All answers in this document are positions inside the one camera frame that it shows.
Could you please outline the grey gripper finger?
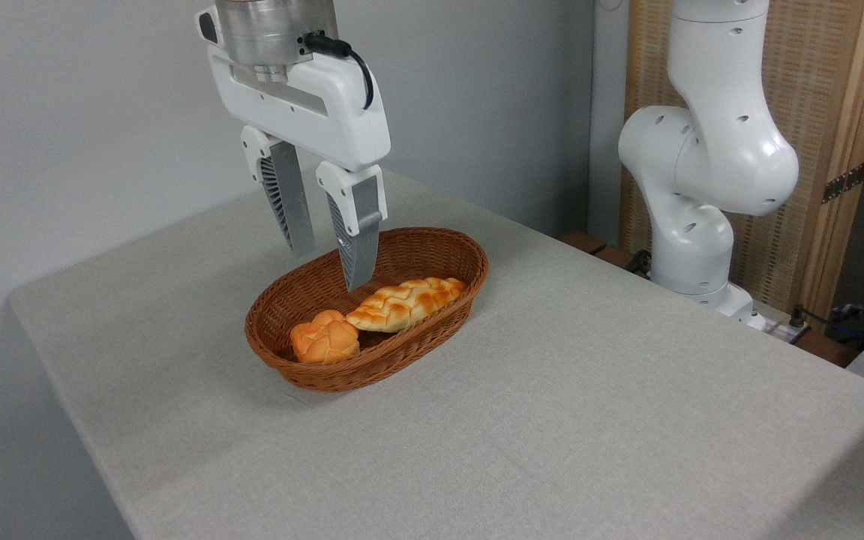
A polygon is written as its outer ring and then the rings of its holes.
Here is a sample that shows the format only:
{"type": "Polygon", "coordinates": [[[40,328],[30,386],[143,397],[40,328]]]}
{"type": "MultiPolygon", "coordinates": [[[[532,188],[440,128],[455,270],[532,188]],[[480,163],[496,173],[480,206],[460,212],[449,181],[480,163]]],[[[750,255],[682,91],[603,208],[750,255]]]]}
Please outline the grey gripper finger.
{"type": "Polygon", "coordinates": [[[262,188],[291,251],[304,256],[316,249],[296,147],[257,127],[244,126],[244,156],[253,180],[262,188]]]}
{"type": "Polygon", "coordinates": [[[388,218],[382,169],[374,165],[350,173],[324,160],[316,180],[327,194],[343,276],[352,292],[373,279],[380,223],[388,218]]]}

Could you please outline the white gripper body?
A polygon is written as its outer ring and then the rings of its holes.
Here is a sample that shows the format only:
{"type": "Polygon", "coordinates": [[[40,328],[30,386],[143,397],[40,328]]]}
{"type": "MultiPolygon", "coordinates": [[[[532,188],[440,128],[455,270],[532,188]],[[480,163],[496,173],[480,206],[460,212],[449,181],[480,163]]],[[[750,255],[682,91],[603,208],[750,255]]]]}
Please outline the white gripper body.
{"type": "Polygon", "coordinates": [[[346,170],[379,163],[391,149],[379,91],[370,109],[355,61],[312,55],[293,64],[285,83],[258,82],[215,45],[206,48],[220,99],[234,119],[271,134],[346,170]]]}

